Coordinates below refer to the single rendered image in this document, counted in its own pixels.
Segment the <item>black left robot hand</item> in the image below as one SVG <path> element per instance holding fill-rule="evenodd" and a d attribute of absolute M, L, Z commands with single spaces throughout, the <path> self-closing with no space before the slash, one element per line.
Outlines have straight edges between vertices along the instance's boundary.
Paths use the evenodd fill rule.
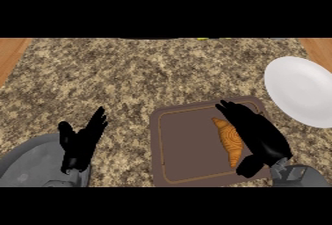
<path fill-rule="evenodd" d="M 103 130 L 107 126 L 104 109 L 100 106 L 85 128 L 75 132 L 71 124 L 66 121 L 59 123 L 59 145 L 63 148 L 65 155 L 60 165 L 60 171 L 68 173 L 68 170 L 84 172 L 96 149 L 97 142 L 102 138 Z"/>

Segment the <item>white round plate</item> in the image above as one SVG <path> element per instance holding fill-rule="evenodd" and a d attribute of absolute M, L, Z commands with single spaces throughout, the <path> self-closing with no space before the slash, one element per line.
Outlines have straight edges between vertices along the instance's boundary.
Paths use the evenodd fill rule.
<path fill-rule="evenodd" d="M 310 60 L 284 56 L 264 70 L 270 98 L 302 124 L 332 128 L 332 73 Z"/>

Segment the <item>golden brown croissant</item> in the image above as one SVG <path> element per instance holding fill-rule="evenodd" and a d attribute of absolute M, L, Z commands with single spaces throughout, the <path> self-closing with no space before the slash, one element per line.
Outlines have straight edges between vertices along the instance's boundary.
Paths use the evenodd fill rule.
<path fill-rule="evenodd" d="M 225 120 L 217 118 L 212 118 L 211 120 L 218 129 L 223 148 L 228 154 L 230 167 L 234 168 L 240 160 L 240 153 L 243 149 L 242 139 L 234 126 Z"/>

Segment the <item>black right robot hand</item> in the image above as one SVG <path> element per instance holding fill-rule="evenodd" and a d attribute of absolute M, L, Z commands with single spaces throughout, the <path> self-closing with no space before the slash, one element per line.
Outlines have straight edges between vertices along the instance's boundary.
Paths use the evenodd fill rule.
<path fill-rule="evenodd" d="M 240 176 L 251 178 L 264 165 L 273 167 L 282 159 L 287 161 L 292 158 L 287 141 L 273 123 L 245 105 L 221 100 L 215 107 L 234 126 L 252 153 L 243 158 L 236 169 Z"/>

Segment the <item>brown rectangular tray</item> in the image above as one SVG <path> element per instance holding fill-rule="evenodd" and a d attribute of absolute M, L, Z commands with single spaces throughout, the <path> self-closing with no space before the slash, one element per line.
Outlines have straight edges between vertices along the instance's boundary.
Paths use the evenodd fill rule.
<path fill-rule="evenodd" d="M 214 119 L 218 100 L 155 109 L 150 115 L 153 185 L 224 186 L 249 179 L 230 167 Z"/>

